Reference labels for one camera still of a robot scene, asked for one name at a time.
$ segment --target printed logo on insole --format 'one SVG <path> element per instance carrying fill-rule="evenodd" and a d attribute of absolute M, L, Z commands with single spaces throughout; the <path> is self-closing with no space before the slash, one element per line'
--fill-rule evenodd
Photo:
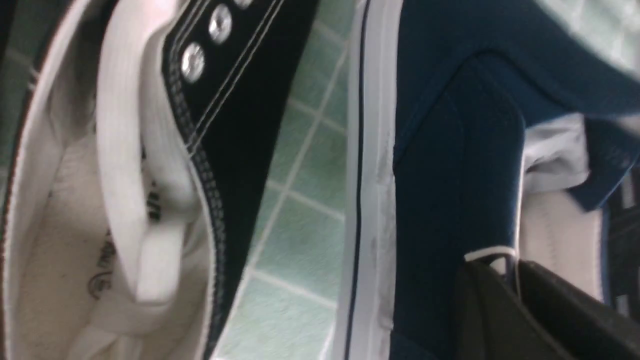
<path fill-rule="evenodd" d="M 161 218 L 160 194 L 156 190 L 155 181 L 151 181 L 151 190 L 147 195 L 147 214 L 151 222 L 158 222 Z M 111 288 L 111 274 L 115 264 L 116 247 L 111 238 L 111 231 L 107 230 L 104 243 L 100 248 L 100 255 L 96 261 L 97 274 L 89 280 L 87 290 L 94 299 L 100 299 L 102 292 Z"/>

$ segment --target white stitching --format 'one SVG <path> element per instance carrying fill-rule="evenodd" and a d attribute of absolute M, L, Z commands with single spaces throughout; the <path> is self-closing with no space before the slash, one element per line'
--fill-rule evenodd
<path fill-rule="evenodd" d="M 260 20 L 260 24 L 258 24 L 258 26 L 255 28 L 255 31 L 253 32 L 253 35 L 251 36 L 251 39 L 249 39 L 249 42 L 247 42 L 247 45 L 244 47 L 242 53 L 240 54 L 240 56 L 238 57 L 238 59 L 236 60 L 236 63 L 234 64 L 234 66 L 231 68 L 231 71 L 229 72 L 229 74 L 227 75 L 227 78 L 225 79 L 225 81 L 222 83 L 222 85 L 220 86 L 220 88 L 218 89 L 218 91 L 216 92 L 216 95 L 213 97 L 213 99 L 211 99 L 211 102 L 209 103 L 209 105 L 207 106 L 207 109 L 204 111 L 204 113 L 202 114 L 202 116 L 200 117 L 200 120 L 198 121 L 198 123 L 195 126 L 195 130 L 193 131 L 193 134 L 191 134 L 189 136 L 189 140 L 188 140 L 188 144 L 190 144 L 193 141 L 193 137 L 196 136 L 197 131 L 198 131 L 198 127 L 202 124 L 202 122 L 204 121 L 204 119 L 207 117 L 207 115 L 209 114 L 209 112 L 211 111 L 211 108 L 213 107 L 214 102 L 216 102 L 216 100 L 218 100 L 218 97 L 220 96 L 220 93 L 222 93 L 222 90 L 224 89 L 224 87 L 227 85 L 227 83 L 229 82 L 229 79 L 231 78 L 231 75 L 236 71 L 236 68 L 238 66 L 238 64 L 240 64 L 240 61 L 242 59 L 244 59 L 244 55 L 246 54 L 246 51 L 249 50 L 249 48 L 251 47 L 251 44 L 253 43 L 253 41 L 255 40 L 256 35 L 258 35 L 258 33 L 260 32 L 262 25 L 264 24 L 265 19 L 267 19 L 267 16 L 269 15 L 269 13 L 271 13 L 271 10 L 273 9 L 273 5 L 275 5 L 275 1 L 273 1 L 271 3 L 271 5 L 269 6 L 269 8 L 267 9 L 267 11 L 264 13 L 264 16 L 262 17 L 262 20 Z"/>
<path fill-rule="evenodd" d="M 231 91 L 233 91 L 233 89 L 236 87 L 236 83 L 238 82 L 238 79 L 240 78 L 240 76 L 244 72 L 244 69 L 249 64 L 249 62 L 251 62 L 251 59 L 253 58 L 253 54 L 255 54 L 255 51 L 258 49 L 258 46 L 260 46 L 260 43 L 262 42 L 262 39 L 264 39 L 264 36 L 269 31 L 269 28 L 271 27 L 271 23 L 273 22 L 273 19 L 276 17 L 276 15 L 278 15 L 278 12 L 280 12 L 280 8 L 282 7 L 282 3 L 283 2 L 284 2 L 284 0 L 279 0 L 278 7 L 274 11 L 274 13 L 271 16 L 271 18 L 269 19 L 269 22 L 267 23 L 267 26 L 264 29 L 264 32 L 261 34 L 260 38 L 258 39 L 258 42 L 256 43 L 255 47 L 251 51 L 251 54 L 249 54 L 249 58 L 245 61 L 244 65 L 240 69 L 240 73 L 236 76 L 234 82 L 231 84 L 231 88 L 225 94 L 225 97 L 222 99 L 222 101 L 220 102 L 220 104 L 216 108 L 216 111 L 213 113 L 213 115 L 211 115 L 211 118 L 209 118 L 209 120 L 207 121 L 207 125 L 205 125 L 202 133 L 198 136 L 198 138 L 196 139 L 195 143 L 191 145 L 192 147 L 194 147 L 194 146 L 196 146 L 196 145 L 198 145 L 200 143 L 200 141 L 204 137 L 204 134 L 206 134 L 207 129 L 209 128 L 209 125 L 211 125 L 211 122 L 213 121 L 213 119 L 216 118 L 216 115 L 218 114 L 218 112 L 220 111 L 222 106 L 224 105 L 224 103 L 227 100 L 227 97 L 229 96 L 229 94 L 231 94 Z"/>

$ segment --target canvas shoe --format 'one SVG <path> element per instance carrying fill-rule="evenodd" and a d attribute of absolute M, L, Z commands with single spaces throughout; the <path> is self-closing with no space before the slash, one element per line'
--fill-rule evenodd
<path fill-rule="evenodd" d="M 3 219 L 3 358 L 209 359 L 316 1 L 74 0 Z"/>

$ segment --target white fabric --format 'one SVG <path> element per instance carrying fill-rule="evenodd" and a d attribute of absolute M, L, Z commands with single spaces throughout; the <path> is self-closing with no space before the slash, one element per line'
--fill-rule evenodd
<path fill-rule="evenodd" d="M 579 113 L 527 129 L 524 192 L 548 192 L 582 184 L 589 175 L 584 116 Z"/>
<path fill-rule="evenodd" d="M 585 213 L 564 191 L 524 197 L 520 257 L 538 262 L 600 301 L 601 239 L 602 210 Z"/>
<path fill-rule="evenodd" d="M 157 47 L 148 49 L 147 44 L 173 19 L 177 5 L 175 0 L 121 0 L 106 30 L 98 76 L 97 138 L 117 261 L 111 289 L 93 310 L 68 360 L 92 360 L 104 354 L 112 360 L 139 359 L 141 336 L 162 325 L 176 297 L 182 245 L 187 225 L 195 220 L 198 197 L 187 159 L 168 131 L 171 113 L 154 109 L 166 99 L 156 99 L 155 91 L 141 85 L 161 86 L 143 78 L 142 69 L 149 67 L 160 77 L 156 66 L 144 62 L 145 49 L 149 58 L 159 56 Z M 150 75 L 145 78 L 152 78 L 153 72 Z M 141 135 L 163 202 L 157 224 L 147 218 Z"/>

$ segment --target metal eyelet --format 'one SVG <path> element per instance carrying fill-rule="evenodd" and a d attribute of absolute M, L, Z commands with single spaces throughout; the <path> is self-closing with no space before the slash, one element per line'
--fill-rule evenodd
<path fill-rule="evenodd" d="M 231 12 L 225 4 L 219 4 L 211 14 L 209 35 L 216 44 L 222 44 L 231 34 Z"/>
<path fill-rule="evenodd" d="M 180 65 L 182 76 L 187 82 L 195 83 L 202 76 L 204 65 L 204 51 L 196 42 L 190 43 L 182 54 L 182 63 Z"/>
<path fill-rule="evenodd" d="M 234 0 L 240 9 L 246 9 L 251 5 L 253 0 Z"/>

